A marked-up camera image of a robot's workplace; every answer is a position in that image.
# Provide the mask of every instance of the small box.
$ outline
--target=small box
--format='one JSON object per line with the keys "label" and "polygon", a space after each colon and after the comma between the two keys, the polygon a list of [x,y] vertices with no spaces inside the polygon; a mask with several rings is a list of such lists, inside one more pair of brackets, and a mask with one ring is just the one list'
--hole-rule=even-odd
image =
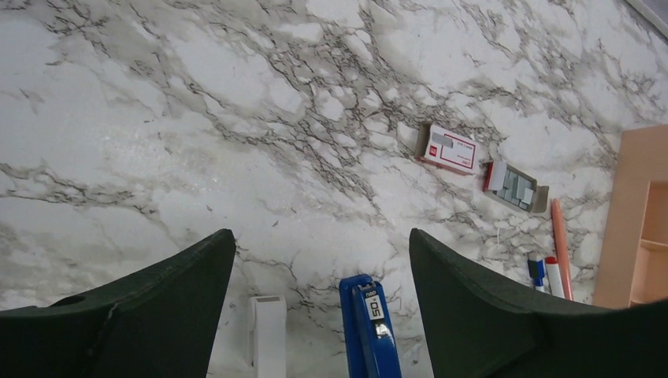
{"label": "small box", "polygon": [[477,171],[478,150],[473,140],[426,123],[420,126],[417,135],[415,158],[462,175],[473,175]]}
{"label": "small box", "polygon": [[484,193],[511,209],[544,213],[549,191],[550,187],[539,187],[536,179],[504,161],[493,161],[488,167]]}

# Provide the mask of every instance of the marble surface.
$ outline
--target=marble surface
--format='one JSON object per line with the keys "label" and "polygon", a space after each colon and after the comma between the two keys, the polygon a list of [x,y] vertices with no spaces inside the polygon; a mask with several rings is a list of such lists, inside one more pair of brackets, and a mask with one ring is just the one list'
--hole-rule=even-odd
{"label": "marble surface", "polygon": [[0,3],[0,309],[238,238],[210,376],[248,376],[247,298],[288,302],[288,376],[346,376],[341,278],[382,281],[430,376],[411,228],[529,284],[549,214],[416,163],[434,120],[551,186],[589,302],[620,132],[667,122],[668,48],[620,1]]}

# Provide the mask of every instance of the beige organizer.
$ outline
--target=beige organizer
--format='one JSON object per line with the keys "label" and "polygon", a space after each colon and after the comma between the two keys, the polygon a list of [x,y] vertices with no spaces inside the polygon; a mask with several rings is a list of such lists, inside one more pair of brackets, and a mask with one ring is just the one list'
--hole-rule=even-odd
{"label": "beige organizer", "polygon": [[668,125],[624,132],[594,304],[668,298]]}

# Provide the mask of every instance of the red and white box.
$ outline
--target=red and white box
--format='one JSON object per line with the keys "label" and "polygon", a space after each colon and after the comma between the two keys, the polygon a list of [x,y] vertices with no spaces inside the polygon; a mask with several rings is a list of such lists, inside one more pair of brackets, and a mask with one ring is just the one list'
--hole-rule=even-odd
{"label": "red and white box", "polygon": [[417,135],[415,158],[462,175],[473,175],[477,172],[479,149],[473,140],[428,123],[421,125]]}

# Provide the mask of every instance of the orange stick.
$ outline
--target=orange stick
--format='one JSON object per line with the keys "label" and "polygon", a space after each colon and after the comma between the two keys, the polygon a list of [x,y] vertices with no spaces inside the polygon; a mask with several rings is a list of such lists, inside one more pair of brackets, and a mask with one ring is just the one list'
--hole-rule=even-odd
{"label": "orange stick", "polygon": [[572,301],[573,290],[570,287],[570,264],[568,262],[568,244],[566,243],[566,226],[564,225],[562,207],[558,199],[552,200],[552,227],[555,230],[555,247],[557,263],[564,287],[564,298]]}

